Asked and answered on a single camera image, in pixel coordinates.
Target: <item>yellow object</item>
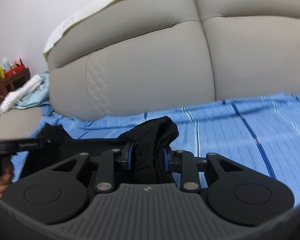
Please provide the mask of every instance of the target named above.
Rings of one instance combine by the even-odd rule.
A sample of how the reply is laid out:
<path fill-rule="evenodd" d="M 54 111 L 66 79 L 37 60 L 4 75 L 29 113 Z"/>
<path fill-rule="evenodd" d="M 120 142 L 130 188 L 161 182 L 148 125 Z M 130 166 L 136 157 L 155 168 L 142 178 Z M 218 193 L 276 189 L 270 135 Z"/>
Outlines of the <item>yellow object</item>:
<path fill-rule="evenodd" d="M 1 78 L 5 78 L 6 76 L 4 75 L 4 70 L 2 67 L 0 67 L 0 76 Z"/>

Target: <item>white bottle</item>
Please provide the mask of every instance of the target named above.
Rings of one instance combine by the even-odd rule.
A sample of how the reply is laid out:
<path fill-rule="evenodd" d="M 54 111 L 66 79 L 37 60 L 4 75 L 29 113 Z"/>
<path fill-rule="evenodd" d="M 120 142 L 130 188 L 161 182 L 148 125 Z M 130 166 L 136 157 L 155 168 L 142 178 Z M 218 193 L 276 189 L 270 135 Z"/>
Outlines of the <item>white bottle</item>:
<path fill-rule="evenodd" d="M 10 64 L 8 62 L 8 59 L 6 57 L 4 57 L 2 59 L 2 62 L 3 62 L 3 68 L 4 68 L 5 72 L 8 72 L 9 70 L 11 70 L 11 66 L 10 66 Z"/>

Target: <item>white wall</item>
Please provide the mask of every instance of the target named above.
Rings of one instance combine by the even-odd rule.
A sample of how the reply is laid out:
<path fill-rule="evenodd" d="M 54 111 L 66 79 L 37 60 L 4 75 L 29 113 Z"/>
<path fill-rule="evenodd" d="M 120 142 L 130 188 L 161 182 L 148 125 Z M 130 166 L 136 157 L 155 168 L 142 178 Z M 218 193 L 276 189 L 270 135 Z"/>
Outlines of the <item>white wall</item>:
<path fill-rule="evenodd" d="M 0 0 L 0 65 L 3 57 L 21 57 L 32 75 L 47 70 L 42 52 L 50 33 L 92 1 Z"/>

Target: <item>human hand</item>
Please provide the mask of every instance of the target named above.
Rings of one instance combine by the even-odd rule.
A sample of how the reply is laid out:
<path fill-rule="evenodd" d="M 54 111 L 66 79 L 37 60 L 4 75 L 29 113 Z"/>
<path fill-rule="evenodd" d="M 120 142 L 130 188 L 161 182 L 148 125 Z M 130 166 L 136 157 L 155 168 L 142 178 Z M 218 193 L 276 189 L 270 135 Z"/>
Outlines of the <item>human hand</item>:
<path fill-rule="evenodd" d="M 8 185 L 11 184 L 13 176 L 13 165 L 12 162 L 9 161 L 4 167 L 4 174 L 0 176 L 0 198 Z"/>

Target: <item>quilted stitching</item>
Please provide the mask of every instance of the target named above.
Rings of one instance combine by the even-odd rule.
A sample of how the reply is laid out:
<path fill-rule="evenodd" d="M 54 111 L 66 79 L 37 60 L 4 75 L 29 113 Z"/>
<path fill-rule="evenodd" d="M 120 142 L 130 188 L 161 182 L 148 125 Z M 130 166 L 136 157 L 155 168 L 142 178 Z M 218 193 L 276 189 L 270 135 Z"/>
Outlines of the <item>quilted stitching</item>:
<path fill-rule="evenodd" d="M 104 49 L 91 54 L 86 66 L 86 85 L 92 108 L 96 118 L 110 115 L 109 110 L 109 71 L 107 53 Z"/>

